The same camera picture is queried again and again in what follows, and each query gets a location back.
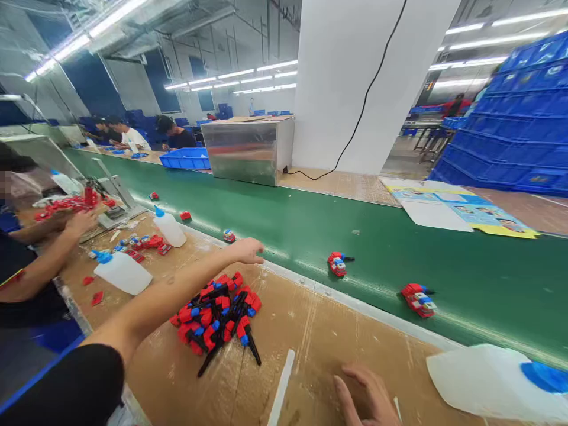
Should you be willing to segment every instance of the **blue bottle cap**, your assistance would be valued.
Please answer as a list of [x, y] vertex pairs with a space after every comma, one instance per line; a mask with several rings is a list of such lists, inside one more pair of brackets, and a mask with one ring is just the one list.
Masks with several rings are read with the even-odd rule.
[[166, 214], [164, 212], [164, 210], [162, 210], [161, 208], [159, 208], [156, 204], [154, 204], [154, 208], [156, 209], [156, 216], [157, 217], [162, 217], [164, 216], [164, 214]]
[[532, 383], [549, 393], [568, 393], [568, 372], [538, 362], [521, 364], [521, 371]]
[[92, 250], [96, 254], [96, 261], [102, 264], [108, 263], [112, 260], [110, 253], [103, 253], [102, 251]]

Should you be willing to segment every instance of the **hand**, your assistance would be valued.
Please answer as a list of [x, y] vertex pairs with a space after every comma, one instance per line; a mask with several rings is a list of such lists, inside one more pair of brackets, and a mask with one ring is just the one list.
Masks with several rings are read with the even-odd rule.
[[72, 217], [73, 211], [71, 209], [57, 210], [46, 220], [46, 224], [53, 231], [62, 231]]
[[75, 216], [73, 216], [73, 218], [69, 222], [67, 222], [64, 232], [69, 233], [76, 238], [79, 238], [85, 232], [93, 229], [96, 226], [96, 218], [97, 215], [93, 211], [81, 211], [75, 213]]
[[264, 246], [254, 238], [245, 238], [232, 243], [225, 248], [234, 262], [242, 262], [245, 264], [264, 263], [264, 259], [257, 255], [264, 251]]
[[365, 388], [372, 416], [371, 419], [366, 420], [359, 418], [347, 385], [339, 376], [334, 376], [335, 390], [343, 410], [346, 426], [401, 426], [381, 377], [376, 376], [367, 367], [359, 365], [343, 366], [343, 372]]

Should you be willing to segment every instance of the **green conveyor belt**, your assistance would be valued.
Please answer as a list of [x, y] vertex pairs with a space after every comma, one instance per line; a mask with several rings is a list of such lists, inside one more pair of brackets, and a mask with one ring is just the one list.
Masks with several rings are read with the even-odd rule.
[[[403, 209], [218, 179], [87, 151], [65, 153], [85, 175], [101, 158], [151, 207], [189, 210], [189, 226], [222, 239], [254, 237], [266, 259], [463, 344], [489, 342], [567, 368], [568, 240], [463, 233], [415, 225]], [[356, 258], [336, 278], [327, 257]], [[409, 282], [436, 290], [439, 314], [420, 319], [397, 293]]]

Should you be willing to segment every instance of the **white shirt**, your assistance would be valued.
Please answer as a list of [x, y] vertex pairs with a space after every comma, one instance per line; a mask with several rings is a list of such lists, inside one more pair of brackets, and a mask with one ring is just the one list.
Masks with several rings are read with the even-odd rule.
[[133, 129], [132, 127], [126, 133], [122, 134], [122, 143], [130, 146], [130, 149], [134, 152], [137, 151], [136, 145], [142, 146], [142, 149], [152, 151], [152, 148], [150, 147], [150, 144], [146, 142], [146, 139], [144, 139], [138, 130]]

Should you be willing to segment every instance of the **white pillar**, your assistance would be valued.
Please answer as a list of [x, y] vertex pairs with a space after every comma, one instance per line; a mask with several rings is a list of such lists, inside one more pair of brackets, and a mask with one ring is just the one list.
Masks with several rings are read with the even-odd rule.
[[[402, 0], [302, 3], [293, 165], [332, 169], [347, 144]], [[408, 0], [337, 170], [378, 175], [459, 5]]]

